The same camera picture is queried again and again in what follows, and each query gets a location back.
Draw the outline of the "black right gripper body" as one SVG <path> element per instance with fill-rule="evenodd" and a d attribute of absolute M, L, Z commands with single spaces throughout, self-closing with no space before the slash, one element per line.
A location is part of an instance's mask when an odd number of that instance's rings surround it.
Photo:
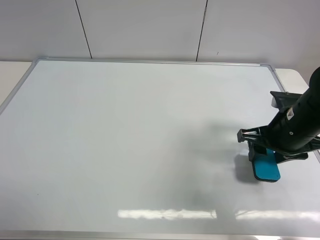
<path fill-rule="evenodd" d="M 295 156 L 303 153 L 318 151 L 320 149 L 320 138 L 318 136 L 298 150 L 285 150 L 284 148 L 275 146 L 267 138 L 267 126 L 240 129 L 237 132 L 237 141 L 239 143 L 248 141 L 253 145 L 273 150 L 284 156 Z"/>

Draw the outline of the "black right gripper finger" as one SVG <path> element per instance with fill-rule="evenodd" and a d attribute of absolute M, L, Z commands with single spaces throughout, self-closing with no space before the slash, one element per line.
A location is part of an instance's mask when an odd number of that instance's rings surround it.
<path fill-rule="evenodd" d="M 267 149 L 265 147 L 252 143 L 250 141 L 248 142 L 248 150 L 248 159 L 250 162 L 254 162 L 255 159 L 267 155 Z"/>
<path fill-rule="evenodd" d="M 307 152 L 297 153 L 297 154 L 289 154 L 286 152 L 274 152 L 275 162 L 276 164 L 281 164 L 293 160 L 306 160 L 309 155 Z"/>

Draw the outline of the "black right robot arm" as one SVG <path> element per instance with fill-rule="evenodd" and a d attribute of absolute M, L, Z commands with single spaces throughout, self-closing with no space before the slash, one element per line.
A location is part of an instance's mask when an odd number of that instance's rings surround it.
<path fill-rule="evenodd" d="M 238 142 L 247 142 L 249 160 L 273 151 L 277 164 L 305 160 L 308 153 L 320 148 L 320 70 L 310 77 L 309 88 L 303 93 L 271 91 L 278 109 L 265 126 L 240 129 Z"/>

